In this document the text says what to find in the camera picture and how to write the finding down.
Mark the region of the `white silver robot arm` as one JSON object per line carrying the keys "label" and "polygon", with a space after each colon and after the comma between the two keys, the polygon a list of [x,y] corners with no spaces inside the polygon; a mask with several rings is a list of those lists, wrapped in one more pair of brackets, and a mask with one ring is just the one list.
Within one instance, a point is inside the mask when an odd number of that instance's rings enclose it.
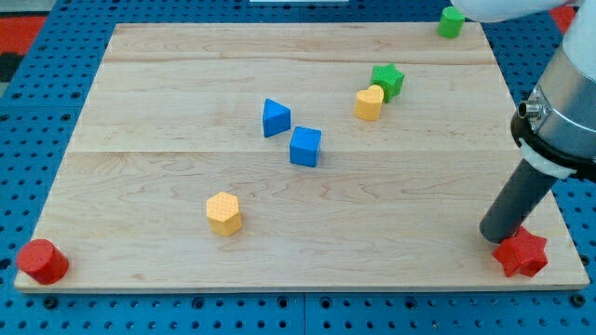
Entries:
{"label": "white silver robot arm", "polygon": [[515,141],[548,160],[539,168],[559,179],[595,180],[595,0],[453,0],[471,20],[513,20],[561,6],[579,6],[530,100],[518,117],[530,134]]}

